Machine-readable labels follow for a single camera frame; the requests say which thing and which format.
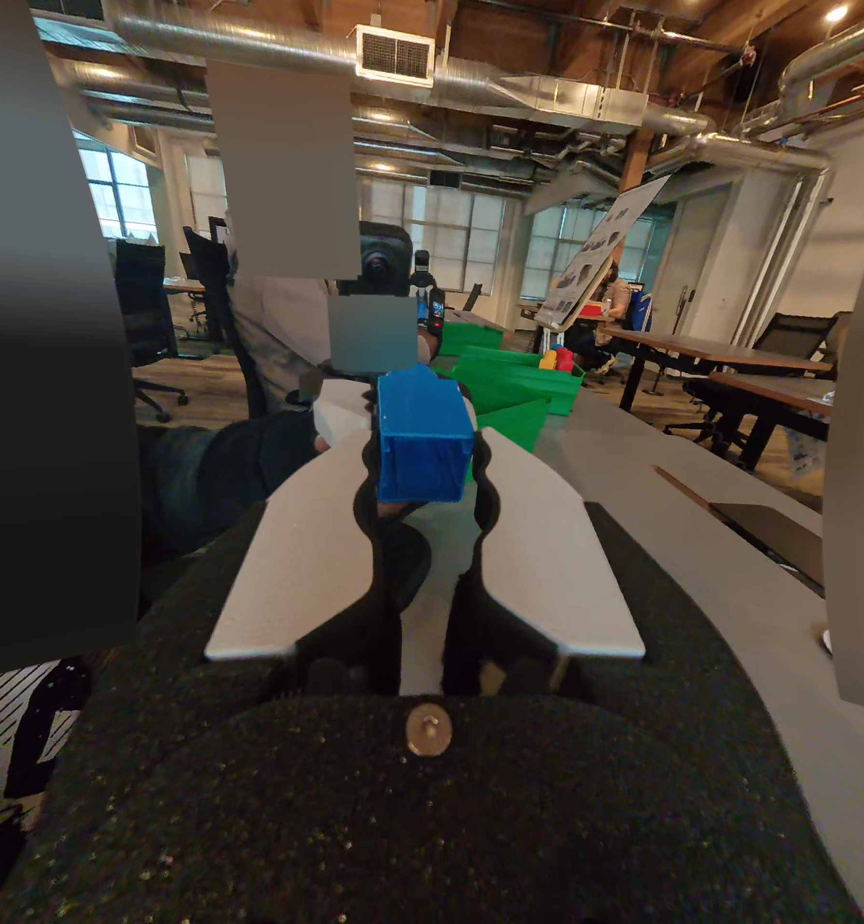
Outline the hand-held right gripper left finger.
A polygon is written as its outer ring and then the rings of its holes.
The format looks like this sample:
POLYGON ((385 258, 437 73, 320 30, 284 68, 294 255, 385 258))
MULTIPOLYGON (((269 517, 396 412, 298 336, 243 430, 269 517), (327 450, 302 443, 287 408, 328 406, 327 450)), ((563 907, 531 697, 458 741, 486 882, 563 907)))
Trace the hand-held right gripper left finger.
POLYGON ((342 648, 383 621, 376 497, 356 431, 296 471, 267 500, 218 621, 209 661, 342 648))

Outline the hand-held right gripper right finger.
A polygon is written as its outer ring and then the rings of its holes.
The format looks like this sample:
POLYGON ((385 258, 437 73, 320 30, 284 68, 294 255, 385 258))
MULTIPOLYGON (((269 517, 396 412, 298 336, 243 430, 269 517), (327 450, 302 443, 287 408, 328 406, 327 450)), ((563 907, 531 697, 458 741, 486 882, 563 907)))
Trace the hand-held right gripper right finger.
POLYGON ((477 433, 467 573, 483 659, 643 659, 646 645, 580 494, 491 427, 477 433))

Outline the green plastic bin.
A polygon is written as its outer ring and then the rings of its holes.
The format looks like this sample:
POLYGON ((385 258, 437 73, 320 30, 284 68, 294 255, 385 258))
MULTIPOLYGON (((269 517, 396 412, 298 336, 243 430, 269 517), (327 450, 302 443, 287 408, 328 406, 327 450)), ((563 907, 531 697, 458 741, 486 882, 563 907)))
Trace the green plastic bin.
POLYGON ((445 321, 439 355, 461 357, 468 349, 500 350, 506 331, 467 321, 445 321))
POLYGON ((499 388, 517 386, 547 400, 550 415, 568 417, 582 388, 585 370, 575 362, 541 367, 542 357, 496 348, 470 346, 455 362, 449 374, 467 385, 481 379, 499 388))
POLYGON ((522 449, 534 450, 548 417, 548 396, 500 372, 469 368, 439 374, 457 382, 466 393, 477 429, 493 428, 522 449))

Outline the blue building block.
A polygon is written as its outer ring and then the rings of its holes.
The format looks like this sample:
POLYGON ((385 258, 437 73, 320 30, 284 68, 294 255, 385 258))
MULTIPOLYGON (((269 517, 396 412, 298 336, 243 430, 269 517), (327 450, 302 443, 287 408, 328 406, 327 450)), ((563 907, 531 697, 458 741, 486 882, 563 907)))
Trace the blue building block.
POLYGON ((379 501, 460 502, 475 425, 459 385, 417 364, 380 377, 377 391, 379 501))

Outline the person's left hand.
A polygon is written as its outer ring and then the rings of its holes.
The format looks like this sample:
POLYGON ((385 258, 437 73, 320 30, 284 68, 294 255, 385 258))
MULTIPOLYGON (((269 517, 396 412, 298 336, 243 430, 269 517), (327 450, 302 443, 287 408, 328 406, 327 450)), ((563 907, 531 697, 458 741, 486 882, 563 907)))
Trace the person's left hand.
POLYGON ((253 420, 257 495, 268 499, 299 469, 330 449, 313 410, 280 411, 253 420))

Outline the office window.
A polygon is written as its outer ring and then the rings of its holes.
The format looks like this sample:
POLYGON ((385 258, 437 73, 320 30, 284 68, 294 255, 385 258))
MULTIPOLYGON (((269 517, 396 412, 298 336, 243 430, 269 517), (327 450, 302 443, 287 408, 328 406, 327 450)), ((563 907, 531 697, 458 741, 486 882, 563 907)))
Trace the office window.
POLYGON ((81 133, 74 133, 103 237, 158 243, 147 167, 81 133))
POLYGON ((507 202, 498 196, 391 179, 361 179, 364 221, 397 225, 447 292, 492 295, 507 202))
MULTIPOLYGON (((535 215, 521 282, 523 302, 536 303, 546 298, 605 214, 604 209, 574 202, 535 215)), ((620 277, 625 281, 644 283, 645 276, 651 273, 650 252, 658 224, 653 215, 645 216, 629 231, 619 261, 620 277)))

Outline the black office chair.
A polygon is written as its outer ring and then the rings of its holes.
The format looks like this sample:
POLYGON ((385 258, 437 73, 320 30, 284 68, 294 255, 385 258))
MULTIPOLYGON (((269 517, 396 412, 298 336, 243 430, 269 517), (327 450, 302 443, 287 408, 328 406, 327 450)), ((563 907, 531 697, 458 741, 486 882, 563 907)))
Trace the black office chair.
POLYGON ((114 281, 132 370, 178 358, 161 246, 118 239, 114 281))
POLYGON ((828 344, 845 312, 830 317, 797 316, 777 312, 752 344, 752 349, 810 360, 828 344))
POLYGON ((204 288, 207 316, 214 319, 222 338, 238 360, 243 376, 249 418, 267 414, 267 399, 262 383, 248 350, 243 344, 233 316, 230 289, 234 271, 225 245, 202 237, 190 226, 183 228, 184 237, 195 263, 198 281, 204 288))

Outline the white poster board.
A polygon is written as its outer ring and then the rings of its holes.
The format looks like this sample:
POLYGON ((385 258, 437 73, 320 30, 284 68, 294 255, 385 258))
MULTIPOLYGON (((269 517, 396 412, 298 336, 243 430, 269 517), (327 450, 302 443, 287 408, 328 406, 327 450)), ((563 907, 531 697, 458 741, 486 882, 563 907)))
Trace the white poster board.
POLYGON ((604 278, 615 250, 669 179, 663 176, 619 195, 543 302, 535 324, 550 333, 563 333, 571 326, 581 303, 604 278))

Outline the ceiling air vent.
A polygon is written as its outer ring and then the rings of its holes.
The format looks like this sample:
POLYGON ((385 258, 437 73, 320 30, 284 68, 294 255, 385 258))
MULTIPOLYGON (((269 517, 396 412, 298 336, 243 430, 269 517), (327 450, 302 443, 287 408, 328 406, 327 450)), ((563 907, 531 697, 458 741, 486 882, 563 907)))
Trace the ceiling air vent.
POLYGON ((358 78, 433 89, 434 38, 363 24, 356 25, 355 36, 358 78))

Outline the wooden office desk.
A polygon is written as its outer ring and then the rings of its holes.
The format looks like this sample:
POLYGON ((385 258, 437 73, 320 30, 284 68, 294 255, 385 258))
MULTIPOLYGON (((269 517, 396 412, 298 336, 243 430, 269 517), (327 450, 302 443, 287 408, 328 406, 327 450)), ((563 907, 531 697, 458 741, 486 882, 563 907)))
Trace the wooden office desk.
POLYGON ((720 344, 695 337, 628 331, 609 323, 601 324, 597 333, 622 341, 623 345, 617 352, 625 353, 633 359, 620 401, 620 409, 628 413, 632 412, 648 362, 657 365, 660 372, 671 368, 701 376, 726 368, 736 370, 738 367, 800 372, 827 372, 831 368, 829 363, 818 360, 720 344))
POLYGON ((739 444, 736 464, 753 472, 776 428, 781 427, 824 445, 836 383, 830 380, 743 375, 714 372, 713 383, 726 388, 726 406, 719 433, 722 442, 716 455, 725 457, 737 445, 738 426, 744 417, 754 418, 750 434, 739 444))

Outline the white door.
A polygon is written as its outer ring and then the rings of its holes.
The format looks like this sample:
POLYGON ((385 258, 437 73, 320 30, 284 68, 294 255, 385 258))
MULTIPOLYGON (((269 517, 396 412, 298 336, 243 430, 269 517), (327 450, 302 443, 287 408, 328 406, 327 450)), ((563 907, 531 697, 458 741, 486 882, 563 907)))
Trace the white door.
POLYGON ((653 287, 655 334, 672 334, 697 289, 733 184, 693 193, 679 201, 653 287))

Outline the silver air duct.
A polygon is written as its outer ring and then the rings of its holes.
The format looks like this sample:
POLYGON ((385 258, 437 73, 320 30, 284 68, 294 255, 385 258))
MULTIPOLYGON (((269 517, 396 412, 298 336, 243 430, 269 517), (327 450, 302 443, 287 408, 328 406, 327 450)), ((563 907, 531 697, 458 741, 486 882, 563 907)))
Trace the silver air duct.
POLYGON ((794 103, 807 103, 813 98, 815 82, 837 77, 851 66, 864 67, 864 21, 808 49, 787 65, 778 83, 779 108, 789 110, 794 103))
POLYGON ((645 94, 563 77, 509 73, 437 53, 432 90, 358 78, 356 27, 338 38, 157 2, 103 2, 102 8, 109 27, 143 49, 343 77, 362 95, 609 133, 640 127, 647 113, 645 94))

